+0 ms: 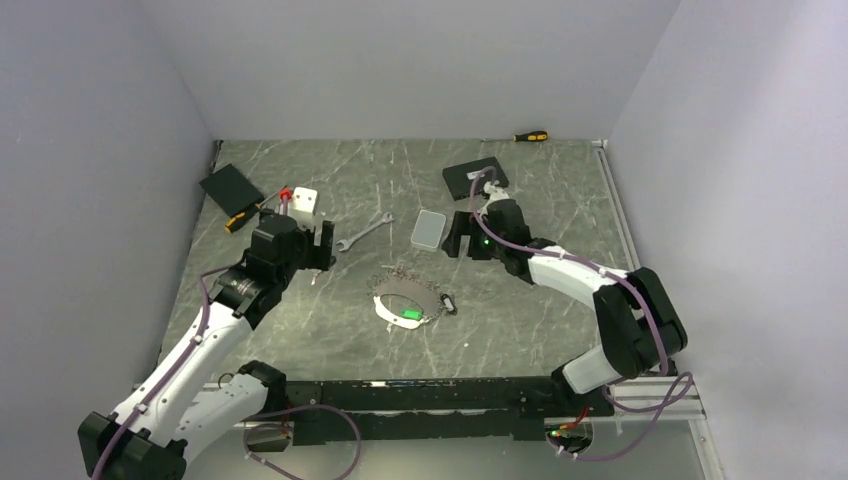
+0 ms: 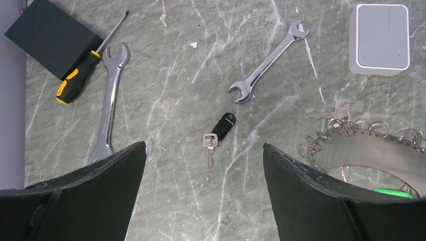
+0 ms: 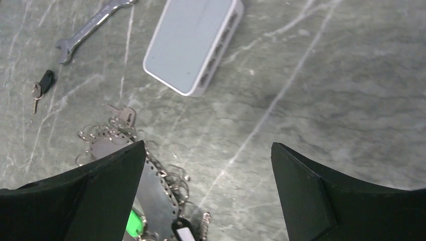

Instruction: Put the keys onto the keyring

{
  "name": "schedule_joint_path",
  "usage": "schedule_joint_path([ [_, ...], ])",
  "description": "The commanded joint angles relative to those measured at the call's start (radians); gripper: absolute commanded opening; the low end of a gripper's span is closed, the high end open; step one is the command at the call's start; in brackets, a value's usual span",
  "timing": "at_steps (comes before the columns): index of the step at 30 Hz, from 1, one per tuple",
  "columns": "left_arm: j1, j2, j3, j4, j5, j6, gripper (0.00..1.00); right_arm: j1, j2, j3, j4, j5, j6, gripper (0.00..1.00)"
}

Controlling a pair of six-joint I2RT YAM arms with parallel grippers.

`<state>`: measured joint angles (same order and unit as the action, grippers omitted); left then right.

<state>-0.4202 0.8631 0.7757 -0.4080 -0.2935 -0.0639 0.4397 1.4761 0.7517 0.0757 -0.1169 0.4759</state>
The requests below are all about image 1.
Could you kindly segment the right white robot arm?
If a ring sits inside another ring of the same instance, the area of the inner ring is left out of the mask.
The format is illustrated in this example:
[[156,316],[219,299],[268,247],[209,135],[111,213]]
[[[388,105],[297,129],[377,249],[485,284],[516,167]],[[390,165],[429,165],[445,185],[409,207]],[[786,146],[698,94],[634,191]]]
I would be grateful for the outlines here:
[[554,242],[534,237],[523,212],[511,199],[488,205],[485,213],[454,213],[442,250],[456,258],[463,238],[468,255],[497,260],[506,272],[530,285],[547,287],[589,307],[595,314],[599,345],[566,361],[553,374],[551,401],[574,415],[590,392],[620,379],[633,379],[688,344],[688,334],[658,274],[640,267],[609,269],[582,259]]

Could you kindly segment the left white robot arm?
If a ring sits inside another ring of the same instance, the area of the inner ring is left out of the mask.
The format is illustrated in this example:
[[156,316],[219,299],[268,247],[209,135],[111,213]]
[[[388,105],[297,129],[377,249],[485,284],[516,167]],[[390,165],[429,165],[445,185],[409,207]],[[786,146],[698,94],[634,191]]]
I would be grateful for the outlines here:
[[253,360],[229,385],[200,399],[222,360],[280,302],[299,270],[329,270],[334,223],[313,227],[265,210],[250,246],[234,264],[200,278],[196,319],[132,394],[109,414],[90,413],[77,435],[93,479],[180,479],[188,464],[234,423],[279,417],[287,406],[286,376]]

